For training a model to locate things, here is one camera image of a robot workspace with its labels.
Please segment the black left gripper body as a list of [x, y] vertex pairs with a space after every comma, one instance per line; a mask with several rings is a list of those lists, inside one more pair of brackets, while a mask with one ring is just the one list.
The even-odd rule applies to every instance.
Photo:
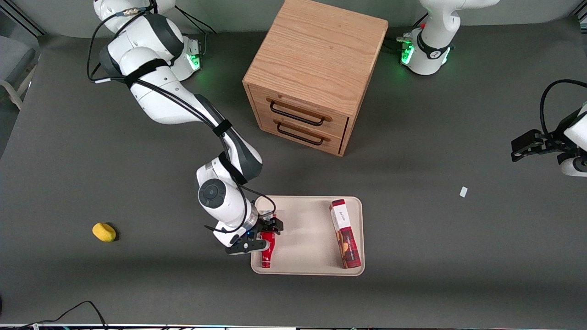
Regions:
[[579, 110], [573, 111], [562, 119], [556, 126], [556, 129], [549, 132], [546, 127], [544, 110], [540, 110], [540, 124], [547, 138], [550, 149], [558, 149], [564, 153], [575, 154], [577, 153], [577, 145], [572, 142], [569, 138], [564, 135], [564, 131], [568, 129], [579, 115]]

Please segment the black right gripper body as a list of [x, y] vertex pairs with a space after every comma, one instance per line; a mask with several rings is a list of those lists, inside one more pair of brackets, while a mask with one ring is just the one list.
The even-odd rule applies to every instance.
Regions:
[[264, 239], [274, 241], [277, 234], [272, 232], [272, 220], [279, 219], [277, 214], [268, 214], [258, 219], [256, 224], [257, 232], [263, 232]]

